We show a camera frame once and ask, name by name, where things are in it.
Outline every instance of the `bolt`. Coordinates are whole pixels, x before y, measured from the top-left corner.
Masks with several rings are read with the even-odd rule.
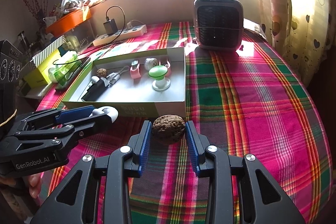
[[[208,146],[208,150],[210,151],[210,152],[216,152],[217,151],[217,147],[216,146],[214,146],[214,145],[209,145]]]
[[[129,151],[131,151],[131,148],[130,148],[129,146],[127,146],[127,145],[122,146],[122,147],[120,148],[120,152],[122,152],[122,153],[127,153],[127,152],[129,152]]]
[[[85,162],[88,162],[90,160],[92,160],[92,156],[91,155],[85,155],[83,158],[82,158],[83,161]]]
[[[254,161],[255,160],[255,155],[247,154],[246,159],[249,160],[249,161]]]
[[[58,144],[58,143],[60,143],[60,142],[61,142],[60,139],[53,139],[53,140],[51,141],[52,144]]]

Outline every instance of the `hand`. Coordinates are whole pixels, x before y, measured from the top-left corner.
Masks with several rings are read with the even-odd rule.
[[[39,193],[41,192],[41,173],[30,175],[28,176],[28,182],[29,182],[29,193],[32,198],[37,198]],[[15,186],[16,182],[14,178],[2,178],[0,177],[0,183],[6,184],[9,186]]]

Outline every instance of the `tablecloth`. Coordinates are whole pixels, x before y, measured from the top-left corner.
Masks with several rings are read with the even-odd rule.
[[[331,195],[332,163],[323,125],[306,89],[283,59],[251,32],[244,32],[243,50],[234,54],[203,50],[193,37],[188,22],[152,25],[144,36],[102,50],[100,58],[185,47],[187,120],[228,154],[256,155],[311,223]],[[63,96],[52,88],[39,109],[64,108]],[[144,120],[119,117],[110,133],[81,140],[66,166],[44,172],[40,199],[83,155],[110,154],[139,133]],[[184,138],[166,147],[152,142],[147,169],[140,179],[129,180],[129,190],[134,224],[204,223],[208,179],[193,173]],[[236,188],[234,195],[238,222]]]

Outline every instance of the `white power strip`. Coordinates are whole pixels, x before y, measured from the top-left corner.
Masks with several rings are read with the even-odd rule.
[[[94,46],[101,46],[101,45],[110,43],[120,34],[120,32],[121,31],[119,30],[118,32],[116,32],[115,34],[112,34],[112,35],[103,34],[93,41],[93,45]],[[133,29],[131,29],[131,30],[124,30],[121,33],[121,35],[115,41],[120,41],[120,40],[124,40],[124,39],[128,39],[128,38],[132,38],[132,37],[140,37],[144,33],[147,33],[146,25],[133,27]]]

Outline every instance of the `orange tray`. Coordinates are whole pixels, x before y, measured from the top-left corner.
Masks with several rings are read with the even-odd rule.
[[[58,38],[89,18],[91,18],[90,8],[88,6],[84,6],[83,8],[71,12],[51,24],[48,28],[46,28],[45,32],[51,33],[54,37]]]

